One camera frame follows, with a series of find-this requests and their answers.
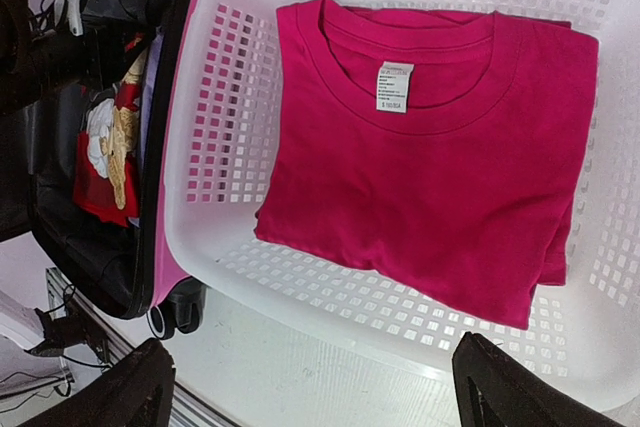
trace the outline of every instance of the clothing tag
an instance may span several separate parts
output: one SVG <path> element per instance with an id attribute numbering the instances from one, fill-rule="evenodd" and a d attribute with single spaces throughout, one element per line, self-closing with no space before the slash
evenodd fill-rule
<path id="1" fill-rule="evenodd" d="M 407 113 L 409 78 L 413 64 L 385 62 L 378 72 L 376 109 L 383 112 Z"/>

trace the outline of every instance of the plastic basket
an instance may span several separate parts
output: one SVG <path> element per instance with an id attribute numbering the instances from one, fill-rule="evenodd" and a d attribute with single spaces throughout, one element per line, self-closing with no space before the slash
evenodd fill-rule
<path id="1" fill-rule="evenodd" d="M 174 86 L 166 235 L 191 275 L 306 333 L 447 382 L 463 332 L 493 339 L 599 409 L 640 394 L 638 0 L 337 0 L 564 19 L 601 41 L 598 106 L 576 193 L 566 287 L 540 287 L 530 329 L 449 309 L 371 272 L 257 241 L 278 148 L 275 9 L 302 0 L 197 0 Z"/>

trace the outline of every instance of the pink t-shirt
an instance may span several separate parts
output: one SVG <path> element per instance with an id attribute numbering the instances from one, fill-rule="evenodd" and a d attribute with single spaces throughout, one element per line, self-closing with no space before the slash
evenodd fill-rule
<path id="1" fill-rule="evenodd" d="M 258 238 L 375 269 L 527 328 L 562 285 L 598 43 L 500 13 L 278 10 L 280 148 Z M 406 114 L 376 110 L 383 62 L 414 64 Z"/>

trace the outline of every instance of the open suitcase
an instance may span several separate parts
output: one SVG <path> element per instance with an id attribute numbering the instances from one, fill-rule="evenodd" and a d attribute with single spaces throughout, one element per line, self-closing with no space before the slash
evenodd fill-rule
<path id="1" fill-rule="evenodd" d="M 126 20 L 131 9 L 122 0 L 90 0 L 87 6 L 94 16 L 108 16 L 118 3 Z M 146 0 L 142 7 L 147 26 L 162 29 L 163 41 L 141 171 L 139 227 L 102 223 L 72 201 L 77 136 L 99 92 L 72 85 L 0 118 L 0 241 L 31 230 L 100 310 L 121 319 L 151 311 L 152 328 L 161 338 L 176 328 L 196 330 L 204 304 L 200 282 L 175 262 L 156 260 L 164 245 L 156 208 L 165 127 L 188 5 L 189 0 Z"/>

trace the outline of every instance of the white cloth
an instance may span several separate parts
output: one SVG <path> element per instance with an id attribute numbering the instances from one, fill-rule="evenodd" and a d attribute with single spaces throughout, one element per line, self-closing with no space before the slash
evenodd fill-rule
<path id="1" fill-rule="evenodd" d="M 109 138 L 109 132 L 113 126 L 113 105 L 114 100 L 107 99 L 92 109 L 87 118 L 87 134 L 89 135 L 87 157 L 98 175 L 104 179 L 109 174 L 109 161 L 105 155 L 102 155 L 100 138 Z"/>

